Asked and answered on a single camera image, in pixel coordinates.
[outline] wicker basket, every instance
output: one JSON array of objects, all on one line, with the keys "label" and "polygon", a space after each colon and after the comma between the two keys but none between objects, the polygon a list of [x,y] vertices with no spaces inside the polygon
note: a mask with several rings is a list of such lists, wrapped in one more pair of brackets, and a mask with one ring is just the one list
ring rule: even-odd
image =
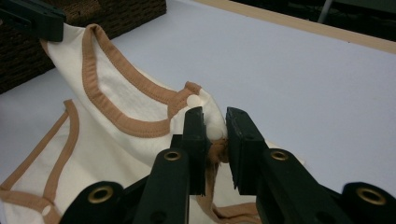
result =
[{"label": "wicker basket", "polygon": [[[45,0],[61,8],[66,23],[97,23],[110,38],[124,34],[166,12],[165,0]],[[0,93],[8,91],[54,65],[38,43],[6,24],[0,25]]]}]

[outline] white table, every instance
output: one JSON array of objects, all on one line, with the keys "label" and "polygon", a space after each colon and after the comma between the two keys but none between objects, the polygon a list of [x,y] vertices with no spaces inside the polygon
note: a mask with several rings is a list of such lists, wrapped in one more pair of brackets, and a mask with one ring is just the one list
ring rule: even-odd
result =
[{"label": "white table", "polygon": [[[167,5],[166,15],[114,39],[131,62],[175,90],[202,85],[224,115],[227,106],[246,110],[320,184],[340,192],[363,181],[396,196],[396,54],[197,2]],[[0,95],[0,181],[69,98],[55,69]]]}]

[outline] cloth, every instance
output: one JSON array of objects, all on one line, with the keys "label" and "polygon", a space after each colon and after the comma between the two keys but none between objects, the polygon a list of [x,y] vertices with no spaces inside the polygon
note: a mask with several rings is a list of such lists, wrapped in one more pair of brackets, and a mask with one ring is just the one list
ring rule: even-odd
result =
[{"label": "cloth", "polygon": [[[213,145],[206,163],[206,196],[192,200],[191,223],[209,223],[209,217],[217,223],[260,223],[251,198],[241,203],[246,198],[218,190],[219,201],[230,206],[213,204],[220,163],[228,161],[227,129],[208,92],[192,82],[174,91],[139,71],[95,24],[65,25],[62,43],[43,41],[42,45],[78,101],[66,102],[65,115],[44,143],[1,186],[9,224],[56,223],[78,192],[91,183],[114,180],[126,187],[147,175],[156,155],[169,148],[173,134],[182,134],[185,112],[196,106],[203,108]],[[84,130],[73,128],[78,116]],[[98,147],[101,153],[94,151]],[[104,163],[112,169],[102,167]],[[218,181],[218,186],[225,185],[232,185],[230,176]]]}]

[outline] garment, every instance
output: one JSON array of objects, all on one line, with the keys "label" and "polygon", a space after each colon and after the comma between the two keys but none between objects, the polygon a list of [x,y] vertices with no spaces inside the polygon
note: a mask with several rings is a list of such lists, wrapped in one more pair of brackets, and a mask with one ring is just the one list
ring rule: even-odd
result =
[{"label": "garment", "polygon": [[[173,91],[137,70],[95,24],[87,28],[65,25],[62,43],[43,41],[42,45],[78,99],[73,104],[66,102],[66,115],[43,139],[49,143],[40,143],[2,185],[0,197],[6,202],[9,224],[42,223],[40,214],[45,215],[45,223],[56,223],[78,192],[91,183],[114,180],[126,187],[147,175],[156,155],[169,148],[173,134],[182,133],[185,112],[196,106],[203,108],[207,136],[213,145],[207,158],[206,196],[191,200],[191,223],[209,223],[209,217],[218,223],[260,223],[255,217],[254,198],[236,195],[230,173],[220,169],[217,187],[227,185],[231,189],[214,193],[220,163],[228,161],[227,129],[208,92],[192,82],[187,82],[181,91]],[[73,116],[84,124],[79,125],[79,131],[73,128],[76,126]],[[96,153],[95,148],[100,148],[97,150],[101,153]],[[63,154],[69,159],[62,156],[58,160],[57,155]],[[104,163],[112,169],[102,167]],[[36,184],[32,176],[40,176],[40,181]],[[11,193],[11,190],[24,193]],[[221,205],[230,206],[216,207],[212,203],[216,196]],[[23,201],[22,205],[29,207],[32,200],[41,202],[35,207],[35,215],[10,204]],[[35,222],[20,222],[19,218],[26,217],[25,214],[30,214],[27,218],[34,217]]]}]

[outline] wooden edge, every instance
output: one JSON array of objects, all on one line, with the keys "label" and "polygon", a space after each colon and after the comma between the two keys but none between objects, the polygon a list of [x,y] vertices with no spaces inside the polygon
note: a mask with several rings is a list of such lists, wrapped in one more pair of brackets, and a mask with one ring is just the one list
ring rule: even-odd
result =
[{"label": "wooden edge", "polygon": [[273,11],[265,10],[258,7],[251,7],[228,0],[194,0],[211,7],[217,7],[223,10],[231,11],[237,14],[248,16],[263,21],[269,21],[278,25],[288,26],[291,28],[307,31],[317,35],[345,40],[349,43],[362,45],[372,49],[379,49],[388,53],[396,54],[396,42],[362,35],[348,30],[343,30],[328,25],[306,21],[288,15],[283,15]]}]

